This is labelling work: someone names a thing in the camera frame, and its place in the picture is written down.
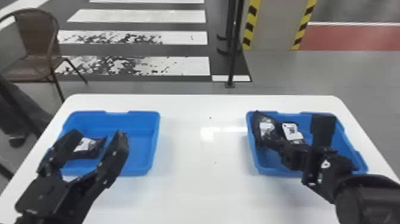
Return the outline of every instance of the white label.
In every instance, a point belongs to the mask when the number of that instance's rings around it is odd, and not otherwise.
[[[330,168],[330,163],[328,160],[325,160],[322,164],[321,164],[321,168],[322,169],[328,169]]]
[[[260,127],[261,136],[264,136],[265,134],[269,135],[275,129],[274,124],[269,123],[269,122],[261,122],[259,127]]]
[[[294,123],[283,123],[282,129],[286,139],[289,141],[304,139],[303,134],[299,132],[297,125]]]
[[[75,148],[74,152],[87,151],[91,149],[95,144],[96,141],[90,138],[82,138],[82,140],[80,140],[79,142],[79,145]]]

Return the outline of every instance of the red floor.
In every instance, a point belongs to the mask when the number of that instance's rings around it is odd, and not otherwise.
[[[300,50],[400,51],[400,27],[308,26]]]

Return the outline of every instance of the white wall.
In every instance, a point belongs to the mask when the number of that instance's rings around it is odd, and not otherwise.
[[[307,0],[262,0],[251,51],[289,50],[306,4]],[[248,6],[249,0],[245,4],[243,27]]]

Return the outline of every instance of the shoe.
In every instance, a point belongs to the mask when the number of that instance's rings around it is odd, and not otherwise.
[[[29,133],[28,132],[15,133],[15,134],[11,134],[9,136],[10,137],[8,138],[8,143],[10,144],[10,146],[13,148],[20,148],[25,144],[26,139],[29,136]]]

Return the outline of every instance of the white table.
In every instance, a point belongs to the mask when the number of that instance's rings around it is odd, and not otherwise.
[[[95,201],[85,223],[323,223],[335,208],[299,179],[262,176],[247,140],[250,110],[335,114],[370,172],[399,181],[344,103],[331,96],[74,95],[55,115],[0,196],[0,223],[14,223],[14,204],[37,176],[46,149],[77,110],[156,110],[161,130],[147,176],[118,178]]]

